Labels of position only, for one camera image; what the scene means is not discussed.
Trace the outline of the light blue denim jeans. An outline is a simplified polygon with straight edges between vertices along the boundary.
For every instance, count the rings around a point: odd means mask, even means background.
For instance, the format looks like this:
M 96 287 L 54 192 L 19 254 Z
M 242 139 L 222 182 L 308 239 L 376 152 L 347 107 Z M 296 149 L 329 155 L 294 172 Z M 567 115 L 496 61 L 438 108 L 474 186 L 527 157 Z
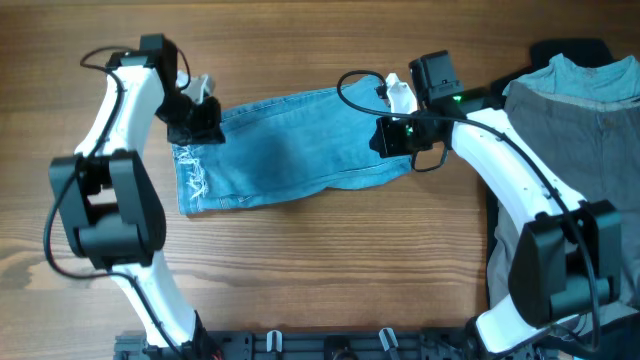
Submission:
M 179 211 L 244 209 L 287 202 L 327 188 L 359 190 L 407 174 L 407 156 L 369 147 L 379 80 L 270 98 L 223 111 L 223 144 L 173 146 Z

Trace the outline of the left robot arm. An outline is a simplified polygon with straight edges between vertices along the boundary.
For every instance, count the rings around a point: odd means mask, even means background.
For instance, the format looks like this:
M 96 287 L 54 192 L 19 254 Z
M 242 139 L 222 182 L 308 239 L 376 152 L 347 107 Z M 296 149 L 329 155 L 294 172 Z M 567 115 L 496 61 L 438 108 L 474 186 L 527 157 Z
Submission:
M 89 260 L 88 279 L 112 279 L 144 326 L 141 335 L 117 337 L 117 359 L 220 359 L 208 334 L 168 268 L 165 211 L 142 157 L 150 125 L 159 118 L 174 145 L 222 144 L 221 105 L 208 76 L 181 77 L 184 53 L 162 34 L 148 34 L 138 48 L 107 47 L 97 71 L 107 90 L 96 120 L 73 155 L 49 166 L 54 202 L 44 226 L 46 261 L 59 266 L 51 233 L 59 217 L 72 252 Z

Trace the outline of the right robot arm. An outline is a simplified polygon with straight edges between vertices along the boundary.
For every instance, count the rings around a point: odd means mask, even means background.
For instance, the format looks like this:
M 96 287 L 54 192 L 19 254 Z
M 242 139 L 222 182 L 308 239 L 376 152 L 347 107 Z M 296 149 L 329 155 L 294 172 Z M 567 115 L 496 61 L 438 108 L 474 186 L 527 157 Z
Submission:
M 415 156 L 441 143 L 481 176 L 517 230 L 507 295 L 470 322 L 469 354 L 499 358 L 548 335 L 578 333 L 589 315 L 598 350 L 600 309 L 620 293 L 621 226 L 611 202 L 589 202 L 544 164 L 484 88 L 465 90 L 446 51 L 410 64 L 412 82 L 391 73 L 378 94 L 390 110 L 370 140 L 383 158 Z

